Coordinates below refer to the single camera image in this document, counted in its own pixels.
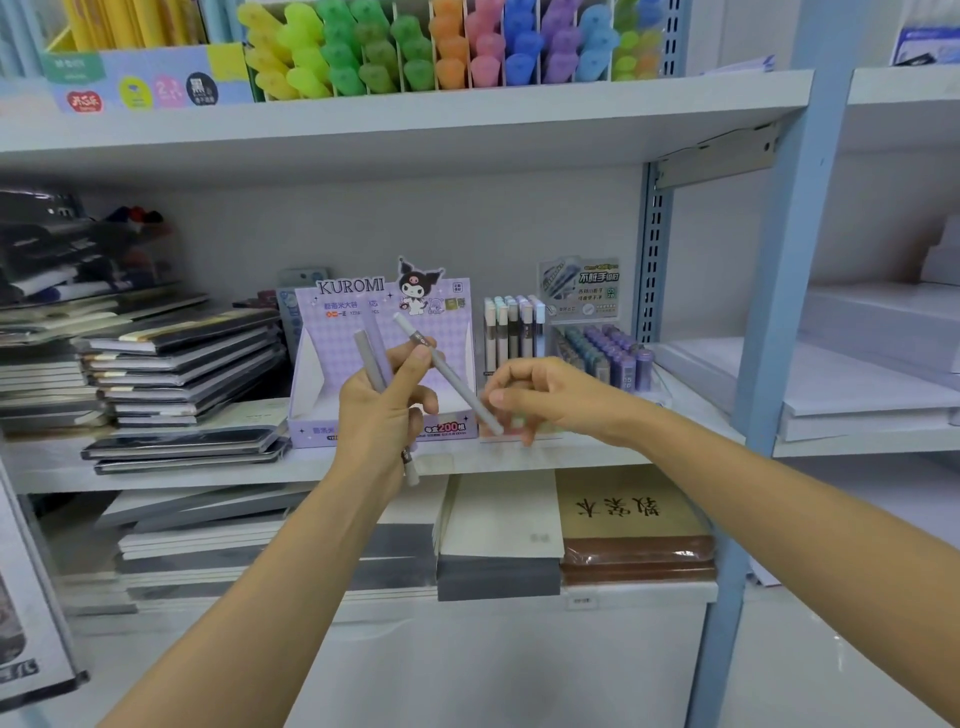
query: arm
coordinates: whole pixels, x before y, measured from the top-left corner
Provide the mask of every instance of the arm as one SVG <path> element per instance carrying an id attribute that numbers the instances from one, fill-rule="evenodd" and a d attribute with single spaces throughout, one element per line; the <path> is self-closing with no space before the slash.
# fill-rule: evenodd
<path id="1" fill-rule="evenodd" d="M 485 391 L 503 413 L 635 449 L 844 639 L 960 725 L 960 551 L 559 359 L 518 359 Z"/>
<path id="2" fill-rule="evenodd" d="M 426 347 L 388 354 L 403 364 L 382 395 L 363 373 L 341 390 L 327 477 L 101 728 L 283 725 L 373 527 L 399 491 L 400 451 L 423 429 L 422 413 L 409 407 L 438 411 L 437 396 L 418 385 L 430 367 Z"/>

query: notebook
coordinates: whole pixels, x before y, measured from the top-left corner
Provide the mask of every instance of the notebook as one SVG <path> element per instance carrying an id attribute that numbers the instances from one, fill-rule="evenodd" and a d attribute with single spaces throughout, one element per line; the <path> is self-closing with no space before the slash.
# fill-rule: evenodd
<path id="1" fill-rule="evenodd" d="M 733 411 L 743 339 L 689 339 L 651 345 L 657 362 L 727 414 Z M 798 342 L 783 409 L 784 441 L 948 427 L 955 392 L 913 376 Z"/>

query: kuromi character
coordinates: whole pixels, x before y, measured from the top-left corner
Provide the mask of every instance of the kuromi character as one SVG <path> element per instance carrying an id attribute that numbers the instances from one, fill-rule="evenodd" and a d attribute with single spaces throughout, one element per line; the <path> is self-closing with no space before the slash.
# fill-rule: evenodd
<path id="1" fill-rule="evenodd" d="M 422 273 L 415 270 L 413 265 L 403 258 L 400 259 L 400 278 L 396 282 L 400 287 L 400 294 L 403 300 L 400 302 L 400 308 L 404 309 L 411 316 L 422 316 L 423 311 L 429 301 L 430 290 L 440 280 L 444 274 L 444 269 Z"/>

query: product sticker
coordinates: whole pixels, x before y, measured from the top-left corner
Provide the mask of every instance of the product sticker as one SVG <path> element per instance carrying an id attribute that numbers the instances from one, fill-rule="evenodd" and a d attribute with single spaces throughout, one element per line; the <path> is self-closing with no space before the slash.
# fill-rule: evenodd
<path id="1" fill-rule="evenodd" d="M 568 255 L 542 262 L 540 300 L 553 321 L 615 319 L 619 315 L 620 259 Z"/>

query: blue metal post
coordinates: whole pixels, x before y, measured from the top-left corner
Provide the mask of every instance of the blue metal post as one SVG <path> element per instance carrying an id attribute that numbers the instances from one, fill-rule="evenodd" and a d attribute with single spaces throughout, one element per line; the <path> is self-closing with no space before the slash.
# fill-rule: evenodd
<path id="1" fill-rule="evenodd" d="M 814 69 L 806 109 L 780 136 L 760 230 L 754 296 L 732 423 L 747 447 L 773 454 L 783 392 L 869 0 L 804 0 L 791 66 Z M 715 728 L 743 607 L 749 558 L 720 536 L 719 595 L 709 605 L 687 728 Z"/>

